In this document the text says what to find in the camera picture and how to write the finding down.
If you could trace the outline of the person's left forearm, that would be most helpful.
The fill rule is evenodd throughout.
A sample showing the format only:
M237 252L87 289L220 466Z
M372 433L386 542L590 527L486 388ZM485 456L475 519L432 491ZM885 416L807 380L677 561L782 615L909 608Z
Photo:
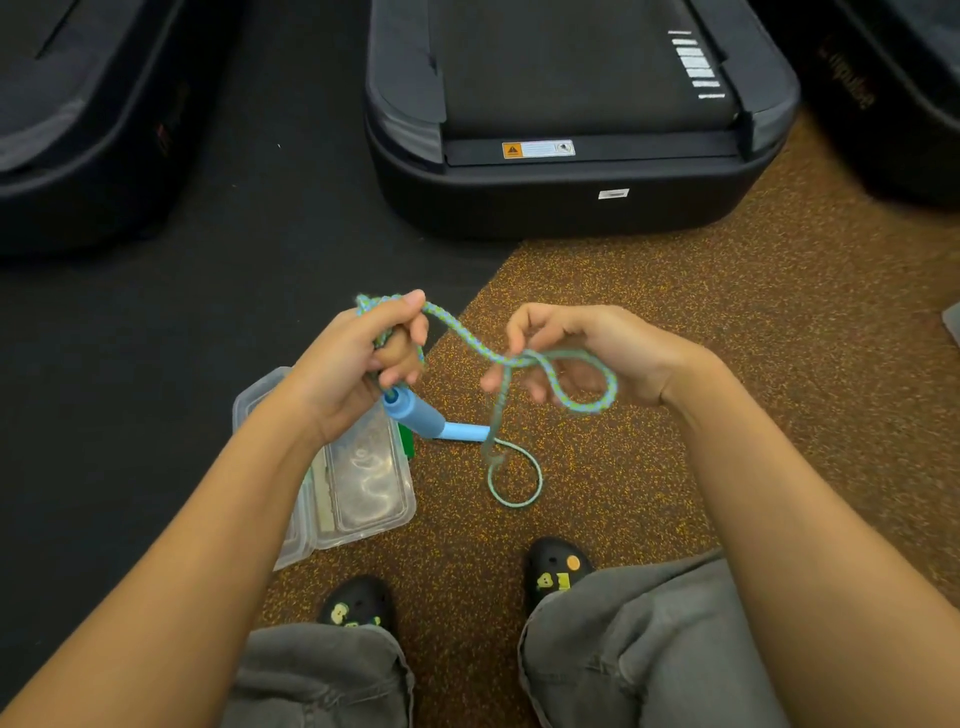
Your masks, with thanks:
M211 728L342 394L289 375L0 728Z

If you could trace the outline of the person's right hand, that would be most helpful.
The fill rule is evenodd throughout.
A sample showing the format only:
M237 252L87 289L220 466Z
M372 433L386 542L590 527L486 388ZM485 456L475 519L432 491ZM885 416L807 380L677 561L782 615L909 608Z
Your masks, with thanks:
M703 346L660 329L622 307L580 308L587 308L591 319L585 351L615 373L620 392L637 404L673 405L690 383L722 365Z

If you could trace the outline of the yellow white warning sticker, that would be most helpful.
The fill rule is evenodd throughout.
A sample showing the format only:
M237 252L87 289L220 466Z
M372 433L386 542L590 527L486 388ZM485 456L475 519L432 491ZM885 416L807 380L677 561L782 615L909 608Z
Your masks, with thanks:
M576 156L571 139L528 140L503 142L502 156L505 160L553 160Z

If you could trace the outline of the clear plastic box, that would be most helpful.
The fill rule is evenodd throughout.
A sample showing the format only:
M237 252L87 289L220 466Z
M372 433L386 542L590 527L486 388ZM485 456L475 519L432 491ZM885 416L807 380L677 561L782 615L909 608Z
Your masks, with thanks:
M314 458L311 545L326 551L406 526L417 509L398 424L371 407Z

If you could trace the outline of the person's right forearm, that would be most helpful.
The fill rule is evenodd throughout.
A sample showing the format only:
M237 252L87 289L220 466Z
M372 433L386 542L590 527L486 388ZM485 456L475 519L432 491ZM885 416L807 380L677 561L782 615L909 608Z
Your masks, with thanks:
M795 728L960 728L960 611L714 353L679 341L671 355L661 400Z

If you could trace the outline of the black treadmill with warning label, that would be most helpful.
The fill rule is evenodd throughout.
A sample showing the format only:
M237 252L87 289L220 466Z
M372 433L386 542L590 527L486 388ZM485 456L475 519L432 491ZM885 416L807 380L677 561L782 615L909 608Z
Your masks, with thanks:
M800 103L748 0L370 0L365 76L384 199L464 239L714 224ZM503 157L528 140L572 140L576 155ZM629 196L597 199L617 188Z

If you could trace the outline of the black clog with charms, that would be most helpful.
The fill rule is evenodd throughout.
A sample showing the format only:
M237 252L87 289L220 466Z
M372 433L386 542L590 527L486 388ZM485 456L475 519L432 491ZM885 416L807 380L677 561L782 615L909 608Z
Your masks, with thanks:
M555 536L534 540L522 572L527 616L532 616L547 597L570 590L594 572L592 561L575 543Z
M333 588L321 604L316 622L332 626L378 626L397 632L397 609L387 582L375 575L351 577Z

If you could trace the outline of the person's left hand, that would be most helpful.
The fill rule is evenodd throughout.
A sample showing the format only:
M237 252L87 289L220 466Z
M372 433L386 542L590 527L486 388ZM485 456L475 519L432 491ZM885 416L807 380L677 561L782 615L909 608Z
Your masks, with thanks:
M376 346L374 307L337 315L279 387L282 409L296 414L319 445L347 431L385 389L412 385L424 372L422 346L414 346L402 329Z

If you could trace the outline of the grey trousers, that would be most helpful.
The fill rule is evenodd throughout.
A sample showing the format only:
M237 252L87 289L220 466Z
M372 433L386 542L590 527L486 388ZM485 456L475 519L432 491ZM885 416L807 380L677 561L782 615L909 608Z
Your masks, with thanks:
M541 728L791 728L720 550L609 567L528 615L518 679ZM252 632L219 728L413 728L415 677L373 625Z

